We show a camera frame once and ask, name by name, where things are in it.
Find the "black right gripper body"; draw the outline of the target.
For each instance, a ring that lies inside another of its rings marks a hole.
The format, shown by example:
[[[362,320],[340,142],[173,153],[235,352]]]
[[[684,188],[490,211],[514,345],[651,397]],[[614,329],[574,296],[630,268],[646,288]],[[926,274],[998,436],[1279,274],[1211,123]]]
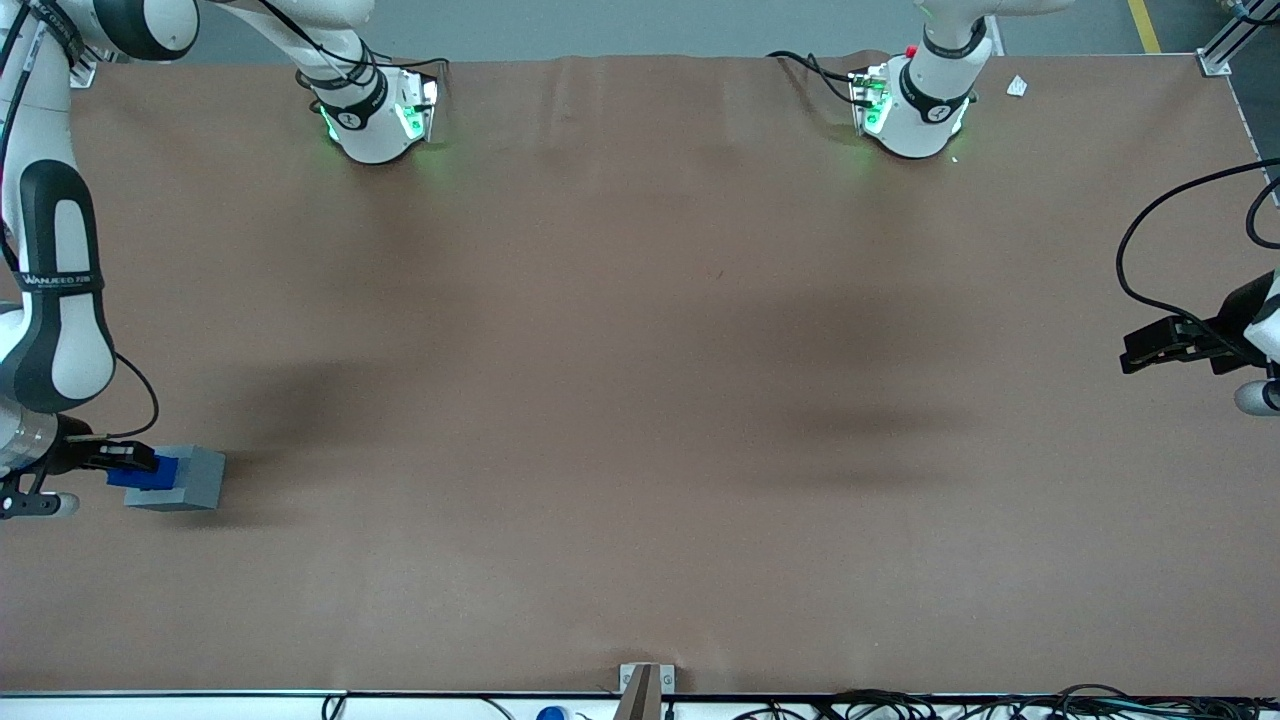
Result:
[[[91,469],[104,438],[88,423],[65,414],[56,414],[56,429],[47,451],[38,460],[38,469],[47,475],[61,475],[77,469]]]

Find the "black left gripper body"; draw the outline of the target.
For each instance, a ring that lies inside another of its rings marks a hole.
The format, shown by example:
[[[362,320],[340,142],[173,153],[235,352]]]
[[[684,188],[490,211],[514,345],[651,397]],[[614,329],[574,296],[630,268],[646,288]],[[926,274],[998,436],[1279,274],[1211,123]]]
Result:
[[[1277,365],[1277,272],[1271,270],[1226,295],[1207,320],[1224,352],[1211,360],[1217,375],[1244,365]]]

